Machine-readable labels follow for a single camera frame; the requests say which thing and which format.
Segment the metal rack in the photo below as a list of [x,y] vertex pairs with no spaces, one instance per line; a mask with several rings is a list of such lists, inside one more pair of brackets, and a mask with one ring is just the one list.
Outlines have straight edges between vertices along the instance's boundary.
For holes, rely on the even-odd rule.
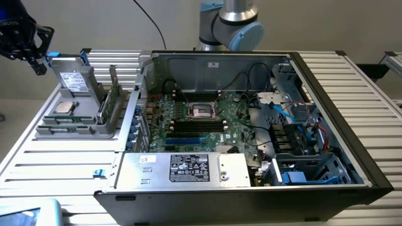
[[[370,206],[353,206],[321,226],[401,225],[402,222],[402,112],[348,56],[336,52],[300,52],[336,106],[366,146],[396,191]],[[123,89],[133,91],[141,64],[150,57],[141,51],[93,50],[89,58],[95,76],[111,84],[109,65],[118,65]],[[0,164],[0,206],[55,197],[65,210],[66,225],[117,225],[93,197],[106,179],[94,179],[95,169],[114,170],[127,141],[127,124],[122,113],[117,135],[107,140],[38,141],[35,127],[58,96],[58,88],[45,103],[27,130]],[[312,223],[274,224],[280,226]]]
[[402,52],[385,52],[385,56],[381,60],[381,64],[388,67],[402,76]]

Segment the power supply label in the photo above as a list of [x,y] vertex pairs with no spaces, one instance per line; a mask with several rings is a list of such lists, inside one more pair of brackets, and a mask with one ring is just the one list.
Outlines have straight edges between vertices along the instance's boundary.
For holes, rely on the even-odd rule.
[[173,154],[170,156],[171,182],[209,182],[210,162],[208,154]]

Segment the red cable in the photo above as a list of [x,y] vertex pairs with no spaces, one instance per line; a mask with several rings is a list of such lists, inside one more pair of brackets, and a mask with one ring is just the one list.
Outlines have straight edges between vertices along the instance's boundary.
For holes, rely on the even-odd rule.
[[318,126],[318,128],[320,128],[322,131],[325,131],[325,133],[326,133],[326,141],[325,141],[325,150],[326,150],[328,147],[329,147],[329,132],[328,132],[328,130],[326,130],[322,126]]

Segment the floor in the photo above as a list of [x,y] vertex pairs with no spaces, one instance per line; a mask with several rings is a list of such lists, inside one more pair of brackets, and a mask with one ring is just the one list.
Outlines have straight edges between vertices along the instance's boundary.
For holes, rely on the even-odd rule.
[[0,99],[0,112],[6,121],[0,122],[0,161],[21,138],[45,100]]

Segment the white wall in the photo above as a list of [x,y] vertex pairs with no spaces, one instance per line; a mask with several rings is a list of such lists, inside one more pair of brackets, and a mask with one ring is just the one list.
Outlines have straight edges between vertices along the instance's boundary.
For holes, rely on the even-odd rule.
[[[138,0],[159,24],[169,49],[198,44],[200,0]],[[378,62],[402,49],[401,0],[256,0],[266,25],[265,50],[344,50],[356,62]],[[55,28],[51,51],[162,49],[159,33],[131,0],[23,0],[39,24]],[[49,97],[50,71],[37,76],[0,59],[0,98]]]

